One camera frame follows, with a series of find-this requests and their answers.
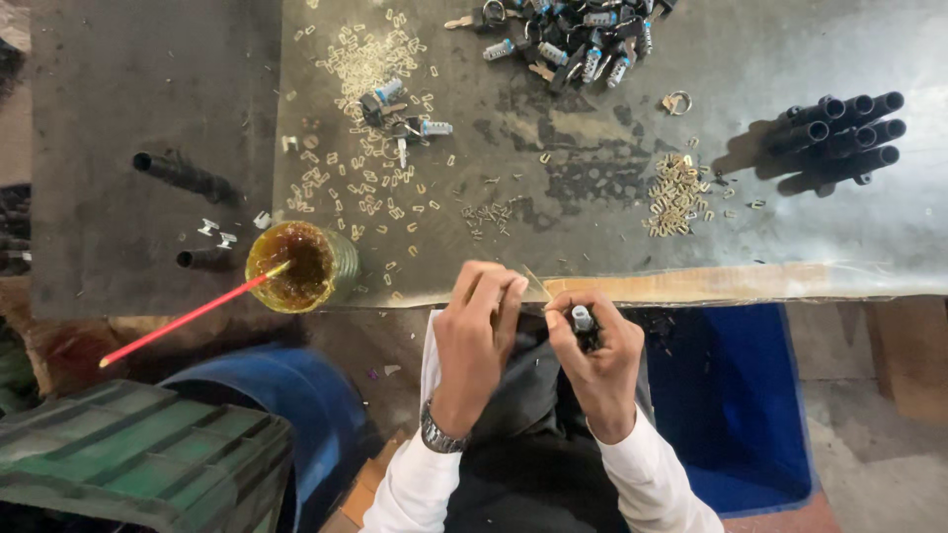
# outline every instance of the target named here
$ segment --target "person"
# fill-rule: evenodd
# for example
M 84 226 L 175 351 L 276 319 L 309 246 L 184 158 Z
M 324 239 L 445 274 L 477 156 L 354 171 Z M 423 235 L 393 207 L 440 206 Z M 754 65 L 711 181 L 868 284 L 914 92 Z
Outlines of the person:
M 722 532 L 650 410 L 636 405 L 642 328 L 601 292 L 568 291 L 527 334 L 518 328 L 530 322 L 520 319 L 527 286 L 501 265 L 464 265 L 430 324 L 440 383 L 424 398 L 421 428 L 392 458 L 362 531 Z M 580 304 L 600 327 L 600 347 L 589 354 L 565 317 Z M 588 440 L 564 430 L 560 367 Z

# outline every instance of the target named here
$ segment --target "table surface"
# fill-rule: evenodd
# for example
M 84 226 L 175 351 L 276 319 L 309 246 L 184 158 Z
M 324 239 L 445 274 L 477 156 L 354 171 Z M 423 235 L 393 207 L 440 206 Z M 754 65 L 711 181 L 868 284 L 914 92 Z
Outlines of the table surface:
M 932 52 L 948 41 L 941 2 L 686 0 L 655 24 L 655 52 L 618 90 L 593 86 L 558 98 L 523 62 L 481 58 L 500 37 L 442 28 L 469 9 L 407 0 L 36 2 L 28 66 L 34 313 L 193 308 L 243 277 L 238 267 L 209 274 L 173 265 L 181 249 L 216 244 L 196 233 L 201 218 L 238 235 L 239 265 L 259 234 L 250 220 L 271 205 L 286 220 L 337 228 L 341 218 L 347 237 L 352 225 L 365 228 L 356 242 L 365 292 L 354 292 L 354 306 L 442 303 L 467 259 L 529 269 L 543 285 L 531 288 L 535 301 L 579 286 L 604 288 L 621 302 L 663 304 L 948 293 L 941 239 L 948 190 L 939 156 L 948 71 Z M 387 206 L 373 216 L 360 211 L 359 195 L 347 190 L 365 181 L 364 171 L 393 175 L 383 167 L 393 146 L 352 168 L 368 134 L 351 133 L 338 108 L 338 72 L 316 66 L 330 58 L 329 46 L 343 47 L 343 28 L 365 25 L 356 33 L 384 42 L 396 24 L 418 39 L 402 56 L 417 64 L 404 77 L 409 94 L 431 95 L 432 119 L 454 125 L 452 136 L 410 148 L 408 183 L 377 188 L 377 199 L 390 197 L 405 213 L 397 220 Z M 364 46 L 365 38 L 357 42 Z M 658 107 L 675 90 L 695 101 L 682 117 Z M 761 132 L 790 105 L 889 90 L 904 93 L 896 117 L 909 129 L 894 142 L 902 160 L 872 184 L 800 192 L 799 176 L 756 166 Z M 423 104 L 407 113 L 425 113 Z M 311 134 L 319 137 L 313 153 L 328 181 L 306 199 L 311 212 L 292 211 L 292 186 L 312 165 L 300 153 L 284 154 L 279 139 Z M 686 146 L 692 137 L 701 140 L 696 150 Z M 247 202 L 236 210 L 212 206 L 132 170 L 133 153 L 165 149 L 226 176 Z M 649 215 L 653 163 L 668 152 L 724 171 L 737 194 L 724 200 L 712 186 L 710 209 L 738 217 L 698 221 L 694 235 L 647 237 L 641 220 Z M 346 175 L 326 163 L 332 153 Z M 539 162 L 543 154 L 549 164 Z M 512 198 L 520 200 L 510 235 L 490 228 L 474 241 L 461 208 Z M 766 208 L 745 207 L 755 199 Z M 235 304 L 263 310 L 252 299 Z
M 227 292 L 272 202 L 279 3 L 101 0 L 31 5 L 33 312 L 41 318 L 173 315 Z M 236 209 L 137 173 L 174 149 L 226 177 Z M 238 237 L 235 268 L 178 268 Z M 231 306 L 265 311 L 252 298 Z
M 467 11 L 406 0 L 283 3 L 277 138 L 315 133 L 319 163 L 278 147 L 274 210 L 283 220 L 341 225 L 347 237 L 353 226 L 364 227 L 355 244 L 365 292 L 354 292 L 350 304 L 442 303 L 468 259 L 529 268 L 545 285 L 529 295 L 538 301 L 547 291 L 580 286 L 605 288 L 617 301 L 664 304 L 948 293 L 948 247 L 941 238 L 948 188 L 939 156 L 948 70 L 932 52 L 948 43 L 940 30 L 948 12 L 943 3 L 686 0 L 655 23 L 654 53 L 620 88 L 596 85 L 560 97 L 521 60 L 482 59 L 501 37 L 442 28 Z M 365 29 L 354 31 L 352 41 L 348 33 L 360 25 Z M 453 124 L 454 134 L 410 147 L 408 182 L 387 189 L 369 183 L 374 198 L 391 198 L 404 212 L 393 219 L 388 206 L 371 216 L 361 211 L 362 194 L 347 190 L 366 182 L 366 170 L 379 178 L 395 171 L 383 166 L 394 157 L 393 144 L 354 169 L 360 140 L 369 134 L 353 130 L 343 112 L 351 109 L 339 109 L 348 90 L 343 82 L 364 82 L 372 71 L 331 71 L 321 62 L 332 58 L 330 47 L 362 48 L 367 35 L 384 43 L 397 30 L 427 47 L 406 54 L 417 68 L 403 75 L 408 95 L 400 101 L 410 105 L 403 113 L 425 114 L 411 97 L 431 95 L 428 114 Z M 372 62 L 349 52 L 343 63 Z M 676 90 L 687 91 L 694 107 L 670 117 L 659 101 Z M 791 105 L 890 90 L 905 95 L 906 106 L 894 117 L 908 123 L 908 133 L 894 142 L 902 160 L 877 171 L 870 185 L 850 180 L 818 192 L 803 175 L 757 166 L 765 159 L 758 154 L 761 132 Z M 696 150 L 686 146 L 692 137 L 700 140 Z M 725 188 L 713 185 L 709 209 L 738 216 L 694 221 L 687 236 L 649 238 L 641 224 L 650 216 L 647 188 L 654 163 L 668 152 L 725 172 L 737 194 L 725 200 Z M 338 162 L 328 164 L 333 153 Z M 543 154 L 551 156 L 546 165 Z M 451 156 L 454 165 L 447 166 Z M 309 190 L 303 206 L 293 187 L 312 167 L 327 181 Z M 485 183 L 495 177 L 498 183 Z M 484 227 L 483 240 L 472 239 L 462 208 L 521 196 L 509 236 Z M 766 207 L 747 207 L 756 199 Z M 417 230 L 409 232 L 412 223 Z

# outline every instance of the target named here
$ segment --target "white shirt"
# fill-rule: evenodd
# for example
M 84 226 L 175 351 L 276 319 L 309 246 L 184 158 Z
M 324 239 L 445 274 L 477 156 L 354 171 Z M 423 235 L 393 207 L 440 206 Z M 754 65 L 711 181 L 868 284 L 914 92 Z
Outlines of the white shirt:
M 440 381 L 431 320 L 422 363 L 422 398 Z M 629 528 L 642 533 L 723 532 L 710 507 L 691 491 L 674 450 L 644 416 L 622 442 L 598 440 L 606 473 L 619 492 L 619 512 Z M 420 431 L 395 452 L 375 501 L 363 517 L 368 533 L 440 533 L 445 530 L 447 501 L 458 486 L 460 453 L 437 453 L 422 442 Z

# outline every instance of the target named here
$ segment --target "right hand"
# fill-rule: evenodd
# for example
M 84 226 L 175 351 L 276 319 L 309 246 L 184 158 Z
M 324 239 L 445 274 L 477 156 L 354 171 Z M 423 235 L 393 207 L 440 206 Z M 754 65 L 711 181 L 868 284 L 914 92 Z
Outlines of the right hand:
M 583 354 L 564 313 L 589 308 L 599 322 L 601 348 Z M 603 444 L 618 444 L 635 427 L 635 382 L 645 344 L 642 328 L 622 318 L 598 290 L 572 290 L 546 304 L 550 344 L 573 385 L 590 431 Z

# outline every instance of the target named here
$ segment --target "hand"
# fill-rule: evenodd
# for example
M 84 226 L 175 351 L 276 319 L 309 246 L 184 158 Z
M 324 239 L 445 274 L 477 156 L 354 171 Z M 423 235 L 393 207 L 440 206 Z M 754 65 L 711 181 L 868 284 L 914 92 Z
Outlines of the hand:
M 599 322 L 602 347 L 589 354 L 579 350 L 573 328 L 563 313 L 575 305 L 589 308 Z M 622 318 L 615 305 L 598 290 L 562 292 L 546 304 L 550 344 L 573 385 L 590 431 L 603 444 L 618 444 L 635 427 L 635 380 L 645 333 Z
M 467 436 L 501 382 L 528 283 L 503 265 L 468 261 L 451 302 L 434 319 L 441 384 L 431 398 L 431 418 L 447 436 Z

